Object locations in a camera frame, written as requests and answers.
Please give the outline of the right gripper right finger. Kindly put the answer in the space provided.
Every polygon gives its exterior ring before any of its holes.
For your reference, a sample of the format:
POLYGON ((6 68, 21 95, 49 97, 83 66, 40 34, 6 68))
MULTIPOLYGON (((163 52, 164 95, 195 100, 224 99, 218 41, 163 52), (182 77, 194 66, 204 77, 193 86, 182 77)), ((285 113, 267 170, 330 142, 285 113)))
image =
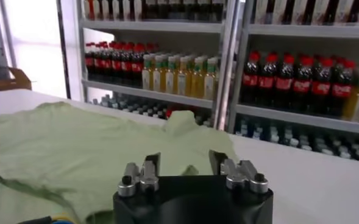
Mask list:
POLYGON ((251 161, 240 160, 236 164, 225 153, 214 150, 210 150, 208 155, 213 174, 225 175, 228 189, 234 190, 248 186, 249 190, 256 194, 267 193, 269 182, 262 173, 257 171, 251 161))

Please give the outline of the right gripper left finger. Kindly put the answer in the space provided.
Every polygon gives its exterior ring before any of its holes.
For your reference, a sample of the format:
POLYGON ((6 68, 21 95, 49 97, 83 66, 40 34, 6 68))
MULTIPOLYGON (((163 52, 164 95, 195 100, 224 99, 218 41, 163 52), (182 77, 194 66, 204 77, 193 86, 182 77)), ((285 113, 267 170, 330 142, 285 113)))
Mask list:
POLYGON ((155 153, 146 156, 141 167, 133 162, 127 163, 117 194, 120 197, 133 197, 139 191, 145 193, 159 190, 160 155, 155 153))

